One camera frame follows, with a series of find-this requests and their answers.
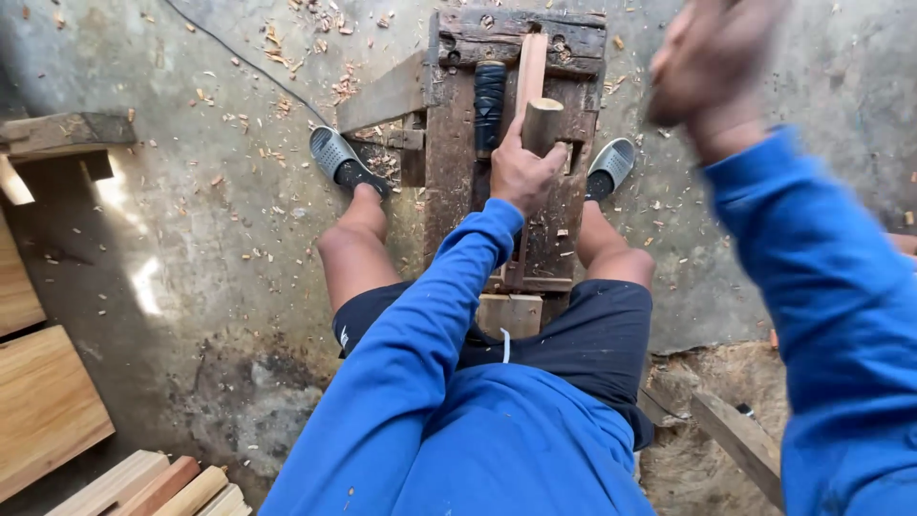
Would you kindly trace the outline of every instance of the person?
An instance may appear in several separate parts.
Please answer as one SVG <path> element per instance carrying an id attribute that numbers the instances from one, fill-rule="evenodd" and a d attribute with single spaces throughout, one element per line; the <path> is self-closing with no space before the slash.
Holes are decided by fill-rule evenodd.
<path id="1" fill-rule="evenodd" d="M 684 125 L 779 332 L 792 409 L 786 512 L 908 511 L 917 499 L 917 281 L 854 196 L 798 151 L 794 130 L 762 121 L 755 85 L 786 4 L 688 0 L 653 59 L 647 118 Z M 631 477 L 649 432 L 632 380 L 653 264 L 596 202 L 584 205 L 577 244 L 588 279 L 547 335 L 510 342 L 508 364 L 469 337 L 487 276 L 563 162 L 559 148 L 544 160 L 523 151 L 520 128 L 517 119 L 494 154 L 484 210 L 409 286 L 383 248 L 378 188 L 332 169 L 354 190 L 319 243 L 347 359 L 260 514 L 653 512 Z M 589 188 L 606 172 L 590 175 Z"/>

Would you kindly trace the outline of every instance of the blurred hand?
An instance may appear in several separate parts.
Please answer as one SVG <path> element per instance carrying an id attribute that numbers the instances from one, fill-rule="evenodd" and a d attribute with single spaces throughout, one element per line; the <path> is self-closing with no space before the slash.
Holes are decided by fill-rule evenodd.
<path id="1" fill-rule="evenodd" d="M 687 0 L 650 65 L 648 120 L 664 127 L 687 124 L 699 146 L 724 131 L 757 124 L 757 82 L 789 3 Z"/>
<path id="2" fill-rule="evenodd" d="M 513 120 L 500 148 L 491 155 L 491 197 L 503 199 L 531 217 L 545 205 L 551 178 L 567 161 L 567 146 L 555 143 L 554 149 L 539 159 L 522 148 L 522 123 L 525 115 Z"/>

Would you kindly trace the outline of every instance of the white drawstring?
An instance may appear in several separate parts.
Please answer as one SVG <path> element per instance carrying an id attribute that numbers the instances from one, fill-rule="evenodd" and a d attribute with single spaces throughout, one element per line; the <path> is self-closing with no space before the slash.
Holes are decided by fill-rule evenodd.
<path id="1" fill-rule="evenodd" d="M 500 328 L 503 332 L 503 363 L 510 363 L 510 332 Z"/>

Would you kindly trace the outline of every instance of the dirty floor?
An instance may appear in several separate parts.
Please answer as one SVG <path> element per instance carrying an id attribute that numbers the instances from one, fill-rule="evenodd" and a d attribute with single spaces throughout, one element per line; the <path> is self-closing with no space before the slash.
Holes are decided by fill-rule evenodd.
<path id="1" fill-rule="evenodd" d="M 319 116 L 233 60 L 256 63 L 331 120 L 331 86 L 348 64 L 351 84 L 366 84 L 426 45 L 435 8 L 459 4 L 337 0 L 353 29 L 342 34 L 323 32 L 293 0 L 172 2 L 195 31 L 166 0 L 0 6 L 0 59 L 30 115 L 133 107 L 143 141 L 133 153 L 112 153 L 110 177 L 35 171 L 25 179 L 37 202 L 4 206 L 50 322 L 72 336 L 117 428 L 3 504 L 4 514 L 43 514 L 138 448 L 226 465 L 260 503 L 337 368 L 315 238 L 347 200 L 308 157 Z M 333 13 L 329 0 L 318 4 Z M 710 212 L 682 135 L 641 118 L 650 58 L 681 1 L 551 4 L 606 11 L 609 35 L 625 44 L 618 50 L 609 38 L 608 80 L 626 77 L 605 97 L 597 143 L 644 135 L 633 176 L 604 209 L 634 245 L 653 237 L 653 351 L 765 339 L 767 313 Z M 544 3 L 504 0 L 501 8 L 515 6 Z M 387 28 L 376 24 L 382 15 Z M 798 0 L 788 17 L 762 84 L 770 121 L 797 124 L 801 142 L 889 230 L 913 233 L 902 222 L 917 199 L 917 6 Z M 268 35 L 293 66 L 302 62 L 294 77 L 265 55 L 277 48 Z M 405 278 L 422 263 L 418 196 L 405 188 L 386 208 L 389 248 Z"/>

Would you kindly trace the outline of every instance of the hand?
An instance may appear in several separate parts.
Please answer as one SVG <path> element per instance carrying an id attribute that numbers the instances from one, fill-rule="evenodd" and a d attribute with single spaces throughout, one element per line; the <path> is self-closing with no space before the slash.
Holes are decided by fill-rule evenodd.
<path id="1" fill-rule="evenodd" d="M 513 120 L 503 143 L 491 155 L 491 197 L 512 204 L 523 217 L 531 217 L 545 205 L 551 178 L 567 161 L 567 146 L 562 142 L 539 159 L 522 148 L 522 123 L 525 114 Z"/>
<path id="2" fill-rule="evenodd" d="M 647 118 L 686 123 L 705 161 L 765 138 L 755 87 L 789 0 L 688 0 L 653 57 Z"/>

